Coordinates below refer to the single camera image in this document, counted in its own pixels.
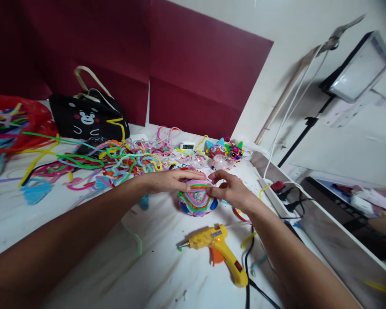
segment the forearm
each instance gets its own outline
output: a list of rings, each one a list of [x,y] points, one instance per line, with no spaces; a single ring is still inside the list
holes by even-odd
[[[138,178],[51,220],[0,254],[0,288],[44,297],[147,194]]]
[[[265,205],[249,212],[286,291],[303,308],[359,308],[332,272]]]

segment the glue gun power cord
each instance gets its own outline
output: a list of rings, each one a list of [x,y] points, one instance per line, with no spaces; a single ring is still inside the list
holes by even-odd
[[[248,270],[248,267],[247,267],[247,257],[249,256],[250,252],[253,249],[254,238],[255,237],[252,238],[252,243],[250,245],[250,248],[247,251],[246,256],[244,257],[244,269],[246,270],[246,274],[247,274],[248,278],[249,278],[249,270]],[[256,283],[254,283],[254,281],[252,279],[250,279],[250,278],[249,278],[249,284],[246,286],[246,307],[245,307],[246,309],[250,309],[250,286],[254,287],[260,294],[262,294],[265,297],[265,299],[267,299],[272,304],[272,306],[274,306],[274,308],[280,309],[280,307],[277,305],[277,303],[275,303],[269,296],[267,296],[267,294],[265,292],[263,292],[256,285]]]

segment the yellow glue gun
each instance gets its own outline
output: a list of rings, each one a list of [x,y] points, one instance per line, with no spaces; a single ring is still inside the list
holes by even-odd
[[[239,288],[245,287],[249,283],[246,272],[226,245],[224,240],[226,237],[227,229],[221,224],[217,229],[210,227],[203,232],[194,234],[188,241],[178,246],[178,249],[181,250],[182,247],[189,247],[197,250],[209,247],[213,256],[213,267],[215,264],[225,261],[233,275],[235,285]]]

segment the glue gun nozzle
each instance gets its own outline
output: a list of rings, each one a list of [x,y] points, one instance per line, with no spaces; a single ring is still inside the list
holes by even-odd
[[[183,247],[189,247],[189,246],[190,246],[189,241],[186,241],[186,242],[182,243],[181,245],[178,245],[177,249],[180,249],[180,248],[183,248]]]

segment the lamp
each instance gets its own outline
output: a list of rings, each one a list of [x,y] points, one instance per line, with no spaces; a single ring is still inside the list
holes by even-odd
[[[376,84],[385,71],[386,46],[378,31],[369,32],[365,34],[343,64],[319,85],[319,88],[330,98],[316,116],[305,118],[307,127],[285,154],[278,167],[281,167],[293,153],[334,98],[339,97],[348,103],[355,103]]]

